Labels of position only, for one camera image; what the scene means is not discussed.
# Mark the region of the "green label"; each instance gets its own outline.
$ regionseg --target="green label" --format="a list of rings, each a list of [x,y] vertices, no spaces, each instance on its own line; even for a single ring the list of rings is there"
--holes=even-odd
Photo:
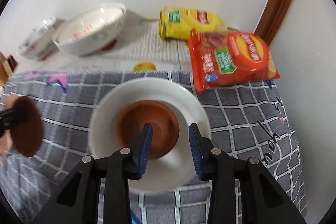
[[[181,23],[179,11],[169,12],[168,16],[169,16],[169,22],[172,22],[172,23]]]
[[[222,51],[215,51],[215,56],[221,74],[233,73],[236,70],[227,48]]]

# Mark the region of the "white bowl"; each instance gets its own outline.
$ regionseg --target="white bowl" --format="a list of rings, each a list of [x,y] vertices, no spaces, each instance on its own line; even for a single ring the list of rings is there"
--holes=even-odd
[[[197,98],[181,85],[168,80],[130,80],[105,95],[90,121],[88,143],[93,157],[108,157],[121,148],[115,135],[116,120],[127,105],[142,100],[155,100],[167,105],[178,119],[180,135],[169,153],[148,161],[141,180],[129,180],[130,189],[153,193],[188,183],[196,175],[188,138],[189,125],[197,123],[201,135],[210,138],[210,124]]]
[[[56,21],[55,17],[46,18],[32,29],[28,38],[19,45],[17,54],[26,59],[39,60],[56,50],[52,40]]]
[[[108,4],[63,22],[52,39],[67,54],[87,55],[107,46],[121,32],[126,18],[123,4]]]

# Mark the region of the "brown clay bowl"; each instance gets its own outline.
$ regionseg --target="brown clay bowl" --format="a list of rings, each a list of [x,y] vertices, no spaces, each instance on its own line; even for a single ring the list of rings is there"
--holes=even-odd
[[[128,105],[116,122],[116,135],[119,144],[127,147],[138,136],[144,124],[153,126],[152,145],[148,159],[154,160],[166,155],[179,139],[179,122],[165,104],[158,101],[144,100]]]
[[[11,95],[4,109],[17,111],[17,123],[10,129],[10,135],[16,150],[23,156],[31,157],[40,148],[43,137],[43,125],[40,112],[34,101],[27,96]]]

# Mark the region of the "potato chip bag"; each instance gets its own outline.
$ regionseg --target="potato chip bag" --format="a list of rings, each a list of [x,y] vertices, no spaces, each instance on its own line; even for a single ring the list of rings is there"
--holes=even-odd
[[[159,34],[162,39],[188,40],[193,28],[199,32],[227,30],[218,15],[207,11],[166,6],[160,13]]]
[[[188,44],[198,93],[210,87],[280,78],[267,44],[252,33],[192,29]]]

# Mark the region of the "yellow snack bag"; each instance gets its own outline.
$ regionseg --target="yellow snack bag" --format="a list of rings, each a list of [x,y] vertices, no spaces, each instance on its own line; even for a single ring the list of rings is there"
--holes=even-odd
[[[188,40],[191,29],[198,32],[227,31],[218,15],[203,10],[166,6],[160,13],[159,34],[162,39]]]

